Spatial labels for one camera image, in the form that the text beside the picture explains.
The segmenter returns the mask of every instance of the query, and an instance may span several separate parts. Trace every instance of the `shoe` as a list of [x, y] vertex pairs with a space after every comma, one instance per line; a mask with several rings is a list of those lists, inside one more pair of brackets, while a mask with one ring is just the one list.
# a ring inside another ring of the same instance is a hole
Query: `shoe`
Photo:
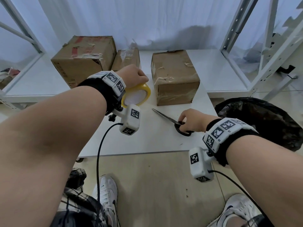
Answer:
[[236, 216], [249, 221], [258, 214], [257, 207], [246, 195], [235, 194], [227, 200], [222, 214], [207, 227], [225, 227], [229, 218]]
[[[92, 196], [98, 200], [97, 185], [93, 190]], [[100, 177], [100, 203], [111, 220], [112, 227], [120, 227], [117, 215], [117, 199], [118, 188], [115, 181], [108, 175], [102, 175]]]

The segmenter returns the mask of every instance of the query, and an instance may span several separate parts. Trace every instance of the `black scissors handle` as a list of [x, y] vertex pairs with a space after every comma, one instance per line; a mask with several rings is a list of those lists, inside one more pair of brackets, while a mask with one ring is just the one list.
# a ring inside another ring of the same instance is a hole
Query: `black scissors handle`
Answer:
[[178, 123], [175, 123], [175, 128], [176, 128], [177, 132], [179, 132], [180, 134], [182, 134], [184, 136], [190, 136], [194, 132], [194, 131], [186, 131], [187, 133], [184, 133], [184, 132], [180, 131], [180, 126], [185, 124], [185, 122], [179, 121]]

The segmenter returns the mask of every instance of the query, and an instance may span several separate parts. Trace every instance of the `black cable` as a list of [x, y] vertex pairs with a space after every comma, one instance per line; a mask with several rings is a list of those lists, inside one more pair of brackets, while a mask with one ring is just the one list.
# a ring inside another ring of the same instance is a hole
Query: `black cable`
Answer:
[[232, 180], [229, 176], [223, 174], [220, 171], [216, 171], [216, 170], [208, 170], [209, 173], [213, 173], [216, 172], [218, 174], [223, 175], [224, 177], [226, 177], [227, 179], [229, 179], [232, 183], [234, 183], [246, 196], [248, 196], [248, 198], [252, 201], [252, 203], [255, 204], [255, 206], [260, 210], [260, 212], [263, 214], [264, 218], [267, 218], [269, 220], [269, 218], [267, 217], [267, 215], [263, 212], [263, 210], [260, 208], [260, 206], [258, 206], [258, 204], [252, 199], [252, 197], [241, 187], [239, 186], [234, 180]]
[[98, 226], [98, 223], [99, 223], [99, 217], [100, 217], [100, 206], [101, 206], [101, 203], [100, 203], [100, 182], [99, 182], [99, 157], [100, 157], [100, 150], [101, 150], [101, 146], [102, 146], [102, 143], [103, 143], [103, 140], [106, 136], [106, 134], [108, 133], [108, 131], [113, 127], [113, 126], [116, 126], [116, 125], [123, 125], [123, 123], [115, 123], [114, 125], [110, 126], [107, 131], [105, 132], [102, 140], [101, 140], [101, 143], [100, 143], [100, 146], [99, 146], [99, 150], [98, 150], [98, 155], [97, 155], [97, 200], [98, 200], [98, 208], [97, 208], [97, 218], [96, 218], [96, 222], [95, 222], [95, 227]]

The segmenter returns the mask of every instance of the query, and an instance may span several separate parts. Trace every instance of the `hand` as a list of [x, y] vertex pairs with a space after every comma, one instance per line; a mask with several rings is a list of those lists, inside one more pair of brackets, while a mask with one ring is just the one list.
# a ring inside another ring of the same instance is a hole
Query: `hand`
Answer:
[[180, 131], [196, 131], [196, 132], [206, 132], [207, 125], [215, 120], [219, 119], [218, 116], [212, 116], [204, 114], [195, 109], [187, 109], [183, 111], [178, 119], [178, 121], [183, 121], [186, 118], [186, 123], [180, 126]]
[[144, 72], [134, 64], [127, 65], [116, 73], [123, 79], [127, 88], [145, 84], [149, 80]]

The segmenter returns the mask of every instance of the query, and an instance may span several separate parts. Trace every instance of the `yellow tape roll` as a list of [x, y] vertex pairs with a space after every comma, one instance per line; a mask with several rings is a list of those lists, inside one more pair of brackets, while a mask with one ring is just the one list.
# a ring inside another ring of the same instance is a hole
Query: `yellow tape roll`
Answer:
[[151, 95], [151, 90], [147, 84], [139, 84], [135, 87], [125, 89], [121, 104], [127, 107], [131, 103], [139, 106], [143, 104]]

